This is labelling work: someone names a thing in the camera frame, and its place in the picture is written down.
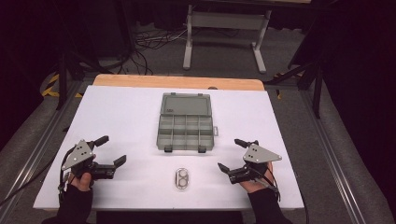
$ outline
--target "table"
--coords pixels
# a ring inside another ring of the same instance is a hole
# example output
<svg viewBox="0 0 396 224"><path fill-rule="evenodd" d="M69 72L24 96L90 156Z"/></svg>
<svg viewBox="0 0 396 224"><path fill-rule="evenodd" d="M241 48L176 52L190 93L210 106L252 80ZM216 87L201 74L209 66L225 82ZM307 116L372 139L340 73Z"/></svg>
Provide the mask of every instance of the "table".
<svg viewBox="0 0 396 224"><path fill-rule="evenodd" d="M311 0L276 0L275 2L309 4ZM192 5L189 5L189 12L187 16L187 41L186 50L184 53L183 69L188 70L191 68L192 27L212 27L258 30L259 32L257 41L252 42L251 47L253 49L253 54L256 59L256 64L259 68L259 72L265 74L266 68L262 59L260 48L262 46L262 40L264 38L265 31L267 30L270 17L271 10L264 10L263 15L242 15L216 12L197 12L193 11Z"/></svg>
<svg viewBox="0 0 396 224"><path fill-rule="evenodd" d="M281 9L281 10L298 10L302 13L307 14L334 14L340 13L340 10L333 9L330 7L317 7L312 6L310 4L311 0L260 0L260 1L247 1L247 0L131 0L133 2L161 2L161 3L170 3L170 4L180 4L180 5L203 5L203 6L213 6L213 7L251 7L251 8L260 8L263 11L267 10L267 16L258 16L254 21L260 21L260 31L259 31L259 38L258 41L252 43L253 52L256 58L257 65L259 66L259 71L265 72L265 66L262 60L262 54L260 52L260 44L262 42L262 38L265 33L264 27L266 27L266 23L268 22L269 16L271 14L271 10L273 9ZM125 18L127 15L125 14L125 10L121 12ZM190 25L188 25L188 29L191 30L193 22L190 21ZM192 42L191 42L191 35L189 35L188 40L186 43L186 50L185 50L185 59L183 62L183 67L185 69L190 68L190 61L191 61L191 50L192 50ZM303 78L301 78L298 82L298 88L300 90L307 90L314 79L316 79L316 88L315 94L313 99L313 109L319 118L318 108L319 108L319 100L320 100L320 89L321 89L321 80L322 74L318 71L319 66L318 64L322 61L322 59L316 59L314 62L308 62L304 65L301 65L297 68L290 70L282 77L274 78L271 81L267 81L265 84L267 85L275 85L287 78L293 77L299 73L304 72ZM83 55L79 55L70 48L64 48L63 52L59 57L59 67L60 67L60 97L59 97L59 104L57 109L60 109L66 101L67 95L67 84L66 84L66 70L70 70L70 74L72 74L74 79L82 79L83 71L78 62L84 62L89 67L93 68L94 70L105 73L105 74L112 74L112 72L108 71L104 67L100 66L97 62L90 62L86 57Z"/></svg>
<svg viewBox="0 0 396 224"><path fill-rule="evenodd" d="M168 88L160 88L160 83ZM232 85L237 90L230 90ZM196 89L199 86L224 89ZM162 95L174 91L210 94L214 125L219 127L219 136L215 137L212 151L200 154L184 150L164 153L156 147ZM110 140L94 150L97 162L111 164L124 154L128 159L117 170L114 179L96 181L94 210L249 209L246 192L240 186L232 185L217 165L221 162L232 169L242 167L242 156L246 150L233 142L235 138L259 140L261 146L282 156L282 161L274 162L275 176L282 194L280 206L283 209L303 207L275 114L259 80L99 75L84 94L36 197L34 208L59 207L58 177L66 150L81 138L91 141L103 135L108 135ZM191 178L184 190L177 189L174 183L175 171L181 167L189 170Z"/></svg>

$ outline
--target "metal stand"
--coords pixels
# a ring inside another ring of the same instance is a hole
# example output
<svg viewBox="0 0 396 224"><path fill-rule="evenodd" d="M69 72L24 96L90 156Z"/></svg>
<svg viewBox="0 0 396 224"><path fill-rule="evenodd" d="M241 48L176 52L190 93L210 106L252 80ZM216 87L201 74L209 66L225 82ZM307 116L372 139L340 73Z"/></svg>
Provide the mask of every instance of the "metal stand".
<svg viewBox="0 0 396 224"><path fill-rule="evenodd" d="M323 80L323 75L320 71L320 66L319 63L321 62L321 59L317 59L313 63L306 63L304 65L298 66L289 72L285 73L281 77L276 77L270 81L264 81L264 85L276 85L281 81L284 81L290 77L293 77L301 72L303 73L303 76L300 78L300 80L297 83L297 87L299 90L306 91L309 89L309 86L311 83L315 81L315 89L314 89L314 99L313 99L313 104L312 108L314 110L315 116L317 119L320 119L319 115L319 102L320 102L320 93L321 93L321 86L322 86L322 80Z"/></svg>
<svg viewBox="0 0 396 224"><path fill-rule="evenodd" d="M75 53L68 48L62 50L58 58L59 62L59 102L56 107L61 109L67 101L67 72L74 80L82 80L84 78L84 71L79 65L79 62L87 64L89 67L99 71L103 74L113 74L104 67L100 66L99 62L92 62L82 55Z"/></svg>
<svg viewBox="0 0 396 224"><path fill-rule="evenodd" d="M271 10L265 11L264 15L240 15L227 13L210 13L210 12L194 12L192 6L189 5L189 13L187 16L187 43L184 52L183 69L191 68L192 54L192 27L211 27L211 28L229 28L241 30L258 30L259 36L256 42L251 44L256 63L260 73L266 73L264 61L260 47L265 35L265 31L270 20Z"/></svg>

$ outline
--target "table leg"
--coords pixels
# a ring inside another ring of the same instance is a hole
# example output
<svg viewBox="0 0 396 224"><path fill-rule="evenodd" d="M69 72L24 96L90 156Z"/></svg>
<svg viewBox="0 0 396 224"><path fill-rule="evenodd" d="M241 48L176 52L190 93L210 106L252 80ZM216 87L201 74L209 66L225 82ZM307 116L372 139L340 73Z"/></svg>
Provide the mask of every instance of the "table leg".
<svg viewBox="0 0 396 224"><path fill-rule="evenodd" d="M262 25L259 31L259 37L257 42L251 43L253 48L254 57L256 58L257 66L259 67L259 72L265 74L267 72L264 61L262 59L262 53L260 52L260 47L262 46L262 40L264 39L265 31L267 30L268 22L271 17L271 10L265 11L265 16L262 19Z"/></svg>
<svg viewBox="0 0 396 224"><path fill-rule="evenodd" d="M191 67L191 54L192 54L192 5L189 5L189 14L187 15L187 43L186 43L186 51L184 52L184 62L183 69L189 70Z"/></svg>
<svg viewBox="0 0 396 224"><path fill-rule="evenodd" d="M323 73L319 69L318 75L317 75L317 78L315 81L314 99L312 101L312 108L314 109L314 113L315 113L315 116L317 117L317 119L320 119L319 104L320 104L322 82L323 82Z"/></svg>

